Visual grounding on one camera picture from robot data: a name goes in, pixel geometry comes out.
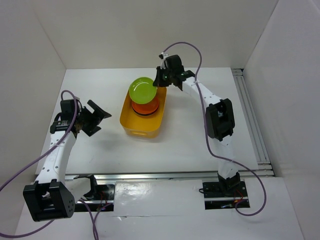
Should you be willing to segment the orange plate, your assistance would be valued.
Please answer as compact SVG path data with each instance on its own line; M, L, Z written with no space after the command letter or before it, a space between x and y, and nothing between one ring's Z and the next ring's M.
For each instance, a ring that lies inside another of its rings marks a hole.
M131 102L132 109L140 113L151 113L156 111L159 107L159 104L160 103L157 97L145 104L139 104L134 101Z

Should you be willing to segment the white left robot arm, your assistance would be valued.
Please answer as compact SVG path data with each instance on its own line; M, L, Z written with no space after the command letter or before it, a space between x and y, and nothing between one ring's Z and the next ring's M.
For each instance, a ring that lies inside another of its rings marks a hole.
M65 182L69 157L78 134L84 132L91 137L101 130L101 121L111 117L92 100L87 103L93 112L79 100L60 101L61 111L50 126L49 154L35 182L23 189L24 200L35 222L71 218L79 200L92 200L99 194L92 174L78 175L69 185Z

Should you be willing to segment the black plate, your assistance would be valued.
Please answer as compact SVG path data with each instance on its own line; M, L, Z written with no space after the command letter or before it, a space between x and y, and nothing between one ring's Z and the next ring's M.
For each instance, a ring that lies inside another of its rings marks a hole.
M148 116L154 115L158 110L155 110L155 111L149 112L149 113L141 113L141 112L135 111L134 109L133 109L133 111L134 111L138 116L148 117Z

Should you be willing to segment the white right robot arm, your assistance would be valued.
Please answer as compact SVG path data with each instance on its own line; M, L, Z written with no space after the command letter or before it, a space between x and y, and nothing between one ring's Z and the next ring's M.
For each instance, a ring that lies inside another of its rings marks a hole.
M215 95L197 80L195 73L185 70L177 54L169 55L162 52L159 58L161 65L156 67L153 85L174 85L203 107L208 143L214 145L214 154L218 159L218 190L223 196L230 196L240 182L238 169L232 162L232 135L235 128L232 102L228 98L222 99Z

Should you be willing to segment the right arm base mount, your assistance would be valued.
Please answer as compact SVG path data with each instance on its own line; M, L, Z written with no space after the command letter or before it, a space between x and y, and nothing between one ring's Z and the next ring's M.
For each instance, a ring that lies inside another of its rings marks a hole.
M217 177L203 178L202 186L198 189L204 199L205 210L224 210L250 208L247 186L243 180L236 186L226 190Z

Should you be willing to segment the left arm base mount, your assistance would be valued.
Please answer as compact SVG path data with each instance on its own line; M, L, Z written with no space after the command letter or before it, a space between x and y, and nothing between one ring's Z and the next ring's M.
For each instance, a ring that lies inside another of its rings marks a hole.
M114 183L98 183L93 174L67 176L67 189L72 193L75 203L74 212L88 212L83 200L92 212L100 210L112 212L116 186Z

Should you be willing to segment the green plate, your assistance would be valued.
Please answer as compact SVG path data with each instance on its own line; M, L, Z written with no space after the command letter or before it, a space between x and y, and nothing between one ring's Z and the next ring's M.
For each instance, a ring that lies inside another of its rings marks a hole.
M151 102L157 94L157 87L153 86L153 83L149 77L135 79L128 89L130 99L141 105Z

